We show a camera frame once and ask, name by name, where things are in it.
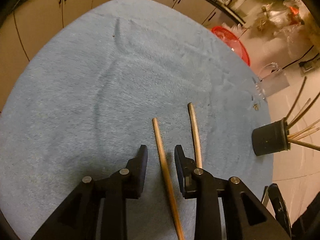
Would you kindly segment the black utensil holder cup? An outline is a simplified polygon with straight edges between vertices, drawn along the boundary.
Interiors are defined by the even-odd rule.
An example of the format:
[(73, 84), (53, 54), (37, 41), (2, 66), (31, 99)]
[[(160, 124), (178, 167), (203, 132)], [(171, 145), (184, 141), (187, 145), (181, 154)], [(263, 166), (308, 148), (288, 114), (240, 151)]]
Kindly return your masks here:
[(256, 156), (268, 155), (281, 151), (288, 151), (291, 145), (287, 122), (284, 118), (271, 124), (256, 128), (252, 132), (252, 146)]

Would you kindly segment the blue towel mat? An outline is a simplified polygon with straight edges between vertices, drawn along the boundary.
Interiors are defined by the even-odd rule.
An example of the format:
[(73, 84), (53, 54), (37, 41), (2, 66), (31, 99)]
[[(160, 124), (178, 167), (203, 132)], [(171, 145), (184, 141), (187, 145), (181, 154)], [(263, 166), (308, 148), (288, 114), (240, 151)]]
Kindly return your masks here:
[(195, 107), (203, 168), (239, 177), (261, 197), (272, 157), (253, 129), (270, 121), (256, 75), (209, 30), (151, 0), (112, 0), (53, 37), (18, 79), (1, 114), (1, 210), (21, 239), (84, 176), (103, 179), (148, 148), (142, 197), (127, 202), (129, 239), (176, 239), (152, 120), (161, 130), (180, 219), (193, 239), (195, 201), (178, 186), (174, 148), (194, 156)]

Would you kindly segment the clear glass mug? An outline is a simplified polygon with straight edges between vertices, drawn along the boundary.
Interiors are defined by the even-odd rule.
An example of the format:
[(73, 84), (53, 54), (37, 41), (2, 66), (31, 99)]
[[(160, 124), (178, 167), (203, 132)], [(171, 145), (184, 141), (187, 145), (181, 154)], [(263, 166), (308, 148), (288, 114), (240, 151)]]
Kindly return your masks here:
[(260, 70), (255, 87), (263, 100), (267, 101), (269, 96), (289, 87), (289, 82), (284, 71), (277, 63), (272, 62)]

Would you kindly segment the wooden chopstick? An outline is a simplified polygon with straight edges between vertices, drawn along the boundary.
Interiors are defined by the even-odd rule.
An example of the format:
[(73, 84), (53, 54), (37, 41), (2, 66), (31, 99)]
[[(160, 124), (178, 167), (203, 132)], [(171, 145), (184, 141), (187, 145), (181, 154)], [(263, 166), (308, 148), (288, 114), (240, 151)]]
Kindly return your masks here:
[(320, 119), (318, 119), (316, 122), (312, 123), (310, 126), (306, 127), (305, 129), (299, 131), (299, 132), (296, 132), (296, 133), (293, 133), (291, 135), (288, 135), (288, 138), (294, 138), (294, 137), (297, 137), (313, 128), (315, 128), (316, 124), (320, 122)]
[(307, 147), (316, 151), (320, 151), (320, 146), (317, 145), (313, 145), (307, 142), (302, 142), (302, 141), (298, 141), (298, 140), (293, 140), (293, 139), (288, 139), (288, 142), (291, 144), (295, 144), (295, 145), (299, 145), (299, 146), (303, 146), (303, 147)]
[(305, 76), (304, 79), (303, 79), (302, 85), (301, 85), (301, 87), (299, 89), (299, 92), (298, 92), (298, 94), (297, 94), (297, 96), (296, 96), (296, 98), (295, 98), (295, 100), (293, 102), (293, 105), (291, 106), (289, 112), (285, 116), (285, 120), (288, 120), (288, 118), (290, 117), (291, 113), (293, 112), (293, 109), (295, 108), (295, 106), (296, 106), (296, 104), (297, 104), (297, 102), (298, 102), (298, 100), (299, 100), (299, 98), (300, 98), (300, 96), (302, 94), (302, 91), (303, 91), (304, 86), (306, 84), (306, 80), (307, 80), (307, 77)]
[(311, 98), (309, 98), (306, 103), (304, 104), (304, 106), (300, 109), (300, 111), (297, 113), (297, 115), (293, 118), (293, 120), (289, 123), (292, 124), (298, 117), (300, 114), (302, 114), (302, 112), (308, 107), (308, 105), (310, 104), (311, 102)]
[(172, 219), (174, 221), (174, 226), (176, 229), (178, 239), (183, 240), (185, 239), (185, 237), (184, 237), (183, 228), (182, 228), (182, 224), (181, 224), (179, 213), (178, 213), (177, 203), (174, 196), (174, 190), (173, 190), (172, 181), (170, 177), (169, 167), (168, 167), (168, 163), (167, 163), (165, 152), (164, 152), (162, 137), (160, 134), (157, 118), (152, 119), (152, 124), (153, 124), (155, 139), (156, 139), (159, 162), (160, 162), (160, 166), (163, 174), (163, 180), (164, 180), (165, 188), (167, 191), (167, 197), (168, 197), (168, 201), (171, 209)]
[(319, 131), (320, 128), (317, 127), (317, 128), (313, 128), (313, 129), (310, 129), (304, 133), (301, 133), (301, 134), (296, 134), (296, 135), (292, 135), (289, 137), (289, 139), (293, 139), (293, 140), (300, 140), (300, 139), (303, 139), (304, 137), (307, 137), (313, 133), (316, 133), (317, 131)]
[(288, 131), (292, 126), (294, 126), (310, 109), (311, 107), (315, 104), (315, 102), (317, 101), (317, 99), (320, 96), (320, 92), (316, 95), (316, 97), (310, 102), (310, 104), (308, 104), (304, 110), (297, 115), (288, 125), (286, 130)]
[(195, 162), (198, 168), (202, 168), (202, 157), (201, 157), (201, 145), (199, 129), (197, 126), (196, 113), (193, 104), (188, 103), (188, 111), (190, 116), (191, 131), (193, 136), (194, 152), (195, 152)]

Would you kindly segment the red plastic basket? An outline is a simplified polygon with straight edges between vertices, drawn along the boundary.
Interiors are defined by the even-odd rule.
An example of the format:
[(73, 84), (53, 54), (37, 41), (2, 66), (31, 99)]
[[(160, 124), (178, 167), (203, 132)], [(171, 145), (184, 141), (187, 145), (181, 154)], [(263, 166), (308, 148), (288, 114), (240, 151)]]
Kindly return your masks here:
[(245, 46), (235, 34), (222, 26), (213, 27), (211, 32), (229, 46), (229, 48), (231, 48), (231, 50), (235, 52), (249, 67), (251, 66), (249, 54)]

